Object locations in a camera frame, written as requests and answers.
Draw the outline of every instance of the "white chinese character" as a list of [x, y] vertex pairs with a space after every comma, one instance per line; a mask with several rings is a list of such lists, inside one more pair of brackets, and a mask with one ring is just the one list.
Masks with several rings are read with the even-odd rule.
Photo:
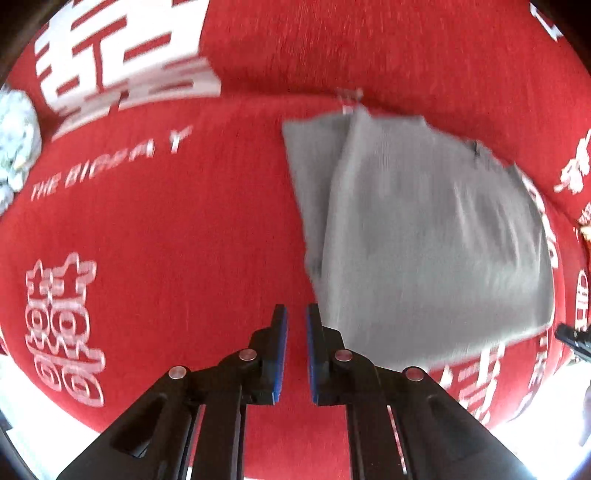
[[[105, 87], [153, 76], [166, 64], [195, 56], [208, 4], [209, 0], [176, 6], [172, 0], [119, 0], [99, 12], [97, 17], [127, 20], [124, 29], [100, 42]], [[144, 52], [148, 42], [157, 46]]]
[[554, 186], [556, 193], [562, 192], [568, 188], [573, 194], [583, 191], [583, 177], [589, 174], [589, 153], [587, 148], [591, 140], [591, 129], [587, 132], [587, 137], [581, 138], [577, 145], [577, 152], [560, 174], [560, 184]]
[[[209, 0], [118, 0], [91, 12], [101, 2], [68, 3], [35, 42], [37, 74], [50, 69], [41, 82], [46, 102], [70, 115], [54, 139], [107, 115], [126, 91], [121, 108], [220, 94], [219, 79], [197, 57]], [[101, 32], [97, 58], [92, 45], [74, 54]]]
[[[73, 285], [66, 283], [69, 271]], [[105, 369], [105, 354], [86, 345], [90, 336], [87, 286], [95, 277], [96, 263], [81, 262], [77, 253], [68, 255], [61, 267], [43, 268], [37, 261], [25, 275], [29, 330], [25, 343], [46, 386], [55, 391], [65, 387], [75, 400], [101, 407], [105, 403], [103, 392], [94, 374]]]
[[[86, 21], [74, 28], [74, 23], [101, 1], [85, 0], [76, 5], [69, 2], [49, 20], [48, 28], [35, 42], [35, 54], [45, 50], [37, 61], [37, 76], [51, 69], [41, 82], [41, 91], [47, 105], [60, 115], [75, 112], [84, 103], [85, 97], [98, 92], [92, 46], [76, 55], [73, 49], [112, 23]], [[71, 84], [71, 88], [61, 91], [68, 84]]]
[[544, 29], [548, 32], [548, 35], [550, 35], [550, 37], [552, 37], [552, 40], [558, 41], [558, 39], [560, 37], [564, 36], [556, 25], [553, 25], [552, 27], [549, 26], [548, 23], [546, 22], [546, 20], [544, 20], [544, 18], [540, 15], [540, 13], [538, 12], [538, 9], [535, 7], [535, 5], [531, 4], [531, 3], [530, 3], [530, 13], [540, 21], [540, 23], [542, 24], [542, 27], [544, 27]]

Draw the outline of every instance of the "gray cloth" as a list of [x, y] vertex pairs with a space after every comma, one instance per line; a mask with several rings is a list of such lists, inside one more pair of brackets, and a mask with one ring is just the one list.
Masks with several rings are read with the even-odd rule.
[[434, 367], [552, 322], [540, 213], [481, 144], [363, 108], [283, 134], [323, 324], [348, 348]]

